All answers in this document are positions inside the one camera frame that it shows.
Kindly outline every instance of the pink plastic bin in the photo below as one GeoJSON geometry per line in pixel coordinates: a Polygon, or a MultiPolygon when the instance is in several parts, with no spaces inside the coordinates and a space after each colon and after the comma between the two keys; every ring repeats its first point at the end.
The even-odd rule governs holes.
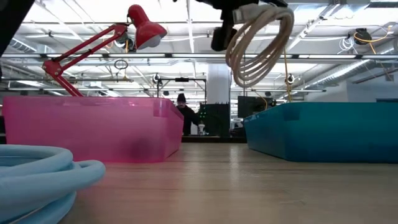
{"type": "Polygon", "coordinates": [[[183,116],[163,98],[8,96],[8,144],[58,146],[75,161],[162,162],[181,145],[183,116]]]}

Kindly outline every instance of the coiled cable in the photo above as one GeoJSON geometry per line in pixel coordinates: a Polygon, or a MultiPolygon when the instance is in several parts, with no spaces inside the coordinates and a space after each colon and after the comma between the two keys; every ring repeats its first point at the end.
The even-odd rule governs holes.
{"type": "Polygon", "coordinates": [[[76,190],[105,173],[99,161],[73,162],[67,149],[0,146],[0,223],[57,223],[72,207],[76,190]]]}
{"type": "Polygon", "coordinates": [[[256,4],[242,6],[237,10],[241,11],[240,19],[245,23],[231,39],[225,57],[227,65],[232,69],[235,83],[242,88],[249,88],[268,75],[280,59],[292,33],[294,13],[289,8],[256,4]],[[275,39],[257,56],[243,62],[242,57],[255,34],[275,20],[280,20],[279,33],[275,39]]]}

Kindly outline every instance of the plastic bin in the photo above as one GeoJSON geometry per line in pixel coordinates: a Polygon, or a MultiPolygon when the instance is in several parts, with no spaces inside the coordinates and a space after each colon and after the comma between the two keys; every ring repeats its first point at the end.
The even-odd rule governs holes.
{"type": "Polygon", "coordinates": [[[244,119],[250,149],[295,162],[398,162],[398,103],[287,103],[244,119]]]}
{"type": "Polygon", "coordinates": [[[75,161],[162,162],[182,138],[163,98],[8,96],[2,112],[8,144],[63,147],[75,161]]]}

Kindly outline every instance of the white column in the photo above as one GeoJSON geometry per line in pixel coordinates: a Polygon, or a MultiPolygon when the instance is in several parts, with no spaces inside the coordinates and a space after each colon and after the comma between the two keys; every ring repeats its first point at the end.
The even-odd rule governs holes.
{"type": "Polygon", "coordinates": [[[226,64],[209,64],[207,73],[207,104],[229,103],[231,72],[226,64]]]}

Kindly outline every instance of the light blue cable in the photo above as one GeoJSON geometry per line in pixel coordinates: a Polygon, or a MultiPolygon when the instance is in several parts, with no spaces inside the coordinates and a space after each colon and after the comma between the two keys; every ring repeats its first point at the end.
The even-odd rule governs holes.
{"type": "Polygon", "coordinates": [[[99,181],[99,161],[73,162],[67,149],[0,146],[0,223],[57,223],[72,207],[76,190],[99,181]]]}

